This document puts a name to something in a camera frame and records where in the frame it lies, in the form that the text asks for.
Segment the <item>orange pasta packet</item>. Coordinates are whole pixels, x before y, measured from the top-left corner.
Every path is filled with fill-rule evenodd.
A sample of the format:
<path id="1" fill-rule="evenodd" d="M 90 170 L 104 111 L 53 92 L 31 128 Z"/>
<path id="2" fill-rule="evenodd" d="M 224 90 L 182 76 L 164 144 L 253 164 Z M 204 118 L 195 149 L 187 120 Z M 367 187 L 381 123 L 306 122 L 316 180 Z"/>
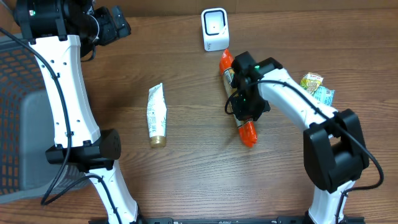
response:
<path id="1" fill-rule="evenodd" d="M 235 75 L 232 68 L 233 60 L 234 58 L 229 50 L 225 49 L 221 56 L 219 68 L 227 96 L 232 95 L 236 91 L 236 88 L 233 88 L 231 85 Z M 240 121 L 235 116 L 233 116 L 233 118 L 236 122 L 241 142 L 247 147 L 253 147 L 257 143 L 257 132 L 254 126 L 254 121 L 251 119 Z"/>

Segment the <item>green juice carton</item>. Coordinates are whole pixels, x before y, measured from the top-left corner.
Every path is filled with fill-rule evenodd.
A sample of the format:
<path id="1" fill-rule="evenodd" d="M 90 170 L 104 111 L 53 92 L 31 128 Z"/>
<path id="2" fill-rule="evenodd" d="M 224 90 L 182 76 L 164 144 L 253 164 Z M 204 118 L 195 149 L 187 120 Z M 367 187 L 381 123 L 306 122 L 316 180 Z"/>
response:
<path id="1" fill-rule="evenodd" d="M 318 87 L 323 83 L 323 77 L 317 73 L 308 72 L 300 81 L 300 86 L 309 92 L 311 95 L 314 94 Z"/>

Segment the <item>teal wipes packet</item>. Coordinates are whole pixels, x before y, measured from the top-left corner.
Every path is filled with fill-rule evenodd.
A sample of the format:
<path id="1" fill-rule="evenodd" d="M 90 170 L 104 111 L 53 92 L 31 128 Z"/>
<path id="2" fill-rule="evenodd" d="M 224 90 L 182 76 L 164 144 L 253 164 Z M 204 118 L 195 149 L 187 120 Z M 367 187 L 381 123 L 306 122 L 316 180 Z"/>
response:
<path id="1" fill-rule="evenodd" d="M 334 90 L 329 90 L 324 86 L 319 86 L 317 90 L 314 91 L 313 97 L 321 103 L 331 106 L 333 103 L 334 94 Z"/>

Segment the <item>white cream tube gold cap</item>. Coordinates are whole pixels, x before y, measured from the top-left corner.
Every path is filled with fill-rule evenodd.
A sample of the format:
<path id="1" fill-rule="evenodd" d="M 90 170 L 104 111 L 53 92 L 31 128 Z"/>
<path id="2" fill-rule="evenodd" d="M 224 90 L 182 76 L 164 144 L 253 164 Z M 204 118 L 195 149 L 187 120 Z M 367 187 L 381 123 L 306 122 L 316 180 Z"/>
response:
<path id="1" fill-rule="evenodd" d="M 147 125 L 150 146 L 153 148 L 166 145 L 167 107 L 164 98 L 163 83 L 149 89 L 147 102 Z"/>

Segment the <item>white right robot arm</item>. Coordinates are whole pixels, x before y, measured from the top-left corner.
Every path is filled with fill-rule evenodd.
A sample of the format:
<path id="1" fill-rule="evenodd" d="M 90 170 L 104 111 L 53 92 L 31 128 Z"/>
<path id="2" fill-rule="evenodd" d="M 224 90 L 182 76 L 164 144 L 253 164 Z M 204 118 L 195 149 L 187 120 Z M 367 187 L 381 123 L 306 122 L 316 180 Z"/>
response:
<path id="1" fill-rule="evenodd" d="M 257 121 L 273 104 L 303 133 L 303 163 L 315 186 L 303 223 L 364 223 L 343 213 L 350 192 L 378 188 L 384 173 L 367 150 L 358 116 L 327 106 L 295 82 L 274 58 L 237 55 L 234 93 L 226 104 L 238 120 Z"/>

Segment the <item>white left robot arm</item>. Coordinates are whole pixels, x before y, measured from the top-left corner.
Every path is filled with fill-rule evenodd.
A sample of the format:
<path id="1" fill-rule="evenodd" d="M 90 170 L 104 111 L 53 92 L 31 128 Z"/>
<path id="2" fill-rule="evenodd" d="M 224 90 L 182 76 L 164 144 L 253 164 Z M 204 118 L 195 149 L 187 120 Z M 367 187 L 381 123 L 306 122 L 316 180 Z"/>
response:
<path id="1" fill-rule="evenodd" d="M 90 108 L 81 60 L 95 48 L 131 33 L 121 9 L 95 8 L 93 1 L 18 0 L 14 19 L 21 44 L 35 55 L 53 116 L 54 144 L 45 155 L 61 169 L 76 167 L 89 180 L 107 211 L 106 223 L 140 223 L 139 206 L 128 191 L 115 129 L 102 130 Z"/>

